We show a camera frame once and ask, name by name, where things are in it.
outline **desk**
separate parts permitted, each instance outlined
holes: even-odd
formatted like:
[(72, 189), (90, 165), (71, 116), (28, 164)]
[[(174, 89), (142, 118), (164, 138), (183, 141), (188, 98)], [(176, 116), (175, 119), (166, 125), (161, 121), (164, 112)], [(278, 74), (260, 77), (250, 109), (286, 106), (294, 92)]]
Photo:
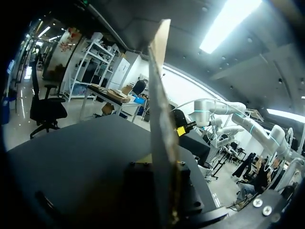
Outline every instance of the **desk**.
[[(62, 213), (84, 220), (93, 210), (101, 213), (116, 206), (123, 170), (131, 161), (151, 153), (150, 138), (149, 131), (108, 115), (25, 142), (10, 150), (8, 158), (24, 199), (42, 219), (50, 220), (34, 197), (38, 190)], [(179, 147), (179, 154), (191, 170), (192, 184), (204, 203), (203, 211), (216, 209), (191, 152)], [(115, 219), (108, 216), (99, 214), (101, 220), (111, 220), (112, 224), (118, 220), (117, 214)]]
[(120, 115), (120, 113), (122, 112), (123, 114), (125, 115), (128, 115), (127, 113), (125, 113), (124, 111), (122, 111), (122, 109), (124, 107), (137, 107), (136, 111), (135, 111), (135, 114), (132, 118), (132, 123), (134, 122), (138, 112), (139, 112), (139, 109), (141, 107), (142, 104), (139, 104), (139, 103), (135, 103), (135, 102), (129, 102), (129, 103), (122, 103), (120, 101), (117, 101), (116, 99), (114, 98), (111, 98), (110, 96), (107, 95), (106, 92), (102, 92), (100, 91), (97, 87), (94, 87), (92, 85), (89, 85), (88, 88), (87, 88), (87, 91), (86, 91), (86, 94), (85, 94), (85, 97), (84, 97), (84, 101), (82, 102), (82, 106), (81, 106), (81, 114), (80, 114), (80, 121), (82, 120), (82, 113), (85, 109), (85, 105), (86, 105), (86, 101), (87, 101), (87, 98), (88, 98), (88, 95), (89, 94), (94, 94), (96, 95), (97, 97), (100, 97), (101, 99), (111, 103), (113, 106), (114, 106), (114, 110), (116, 110), (116, 114), (117, 115)]

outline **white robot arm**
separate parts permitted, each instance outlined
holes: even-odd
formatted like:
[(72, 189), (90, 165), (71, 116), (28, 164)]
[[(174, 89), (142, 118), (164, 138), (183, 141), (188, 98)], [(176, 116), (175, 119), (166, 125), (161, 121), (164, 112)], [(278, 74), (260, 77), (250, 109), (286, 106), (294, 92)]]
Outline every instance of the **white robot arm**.
[[(280, 159), (290, 158), (290, 146), (286, 142), (284, 130), (275, 125), (268, 135), (262, 126), (256, 121), (244, 115), (246, 106), (242, 103), (222, 102), (211, 99), (202, 99), (194, 102), (194, 112), (190, 114), (198, 126), (208, 126), (210, 123), (210, 113), (217, 115), (230, 115), (232, 114), (232, 121), (242, 126), (248, 131), (262, 146), (264, 151), (273, 156), (276, 152)], [(225, 128), (219, 128), (217, 134), (226, 133)], [(240, 131), (240, 127), (236, 127), (235, 131)]]

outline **fluorescent light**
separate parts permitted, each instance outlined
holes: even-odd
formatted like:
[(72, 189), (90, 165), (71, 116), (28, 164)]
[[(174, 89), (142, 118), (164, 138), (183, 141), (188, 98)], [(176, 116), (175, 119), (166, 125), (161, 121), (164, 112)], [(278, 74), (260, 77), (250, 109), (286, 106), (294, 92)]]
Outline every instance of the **fluorescent light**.
[(298, 115), (298, 114), (293, 114), (293, 113), (289, 113), (289, 112), (285, 112), (285, 111), (277, 111), (277, 110), (272, 110), (272, 109), (267, 109), (267, 111), (269, 114), (272, 114), (272, 115), (290, 118), (290, 119), (299, 121), (301, 123), (305, 123), (305, 117)]
[(38, 38), (41, 37), (46, 31), (48, 31), (50, 29), (50, 26), (48, 26), (47, 28), (45, 28), (39, 35)]
[(227, 0), (210, 27), (200, 49), (211, 54), (262, 0)]
[(56, 38), (58, 38), (58, 37), (52, 37), (52, 38), (49, 39), (49, 41), (53, 41)]

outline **bolt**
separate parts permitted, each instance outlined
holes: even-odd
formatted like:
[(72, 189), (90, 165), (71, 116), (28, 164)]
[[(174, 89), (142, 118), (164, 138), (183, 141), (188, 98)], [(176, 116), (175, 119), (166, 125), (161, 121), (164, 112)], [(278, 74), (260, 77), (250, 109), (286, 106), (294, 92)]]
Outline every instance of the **bolt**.
[(269, 216), (271, 214), (271, 212), (272, 212), (271, 206), (264, 207), (264, 209), (263, 209), (263, 215), (264, 216)]
[(259, 208), (263, 205), (263, 201), (260, 198), (256, 198), (253, 200), (253, 206)]

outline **shelf rack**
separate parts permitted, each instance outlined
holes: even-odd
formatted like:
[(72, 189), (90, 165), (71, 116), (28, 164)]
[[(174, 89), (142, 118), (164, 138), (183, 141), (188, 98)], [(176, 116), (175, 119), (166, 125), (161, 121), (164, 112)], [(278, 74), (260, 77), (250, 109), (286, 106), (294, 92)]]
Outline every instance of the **shelf rack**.
[[(112, 71), (109, 70), (109, 66), (110, 66), (111, 62), (113, 61), (115, 53), (118, 52), (118, 50), (113, 50), (113, 53), (108, 51), (100, 44), (100, 41), (97, 39), (94, 39), (94, 40), (85, 39), (84, 44), (88, 44), (89, 46), (85, 49), (85, 51), (82, 52), (83, 57), (81, 59), (81, 63), (79, 64), (78, 68), (76, 68), (76, 74), (74, 76), (71, 76), (71, 75), (69, 76), (69, 80), (68, 80), (69, 90), (63, 92), (63, 94), (68, 98), (68, 102), (70, 102), (70, 100), (72, 98), (84, 98), (85, 97), (85, 95), (73, 95), (72, 94), (73, 89), (76, 84), (91, 85), (91, 83), (81, 82), (81, 81), (77, 80), (77, 76), (79, 75), (81, 67), (86, 59), (94, 58), (94, 59), (100, 61), (100, 64), (98, 65), (98, 67), (95, 70), (95, 73), (100, 70), (102, 65), (105, 65), (105, 68), (103, 69), (104, 72), (103, 72), (102, 76), (100, 76), (99, 86), (102, 84), (107, 72), (110, 72), (111, 74), (113, 73)], [(88, 65), (89, 65), (89, 61), (87, 61), (85, 69), (87, 69)], [(95, 99), (95, 96), (89, 95), (88, 98)]]

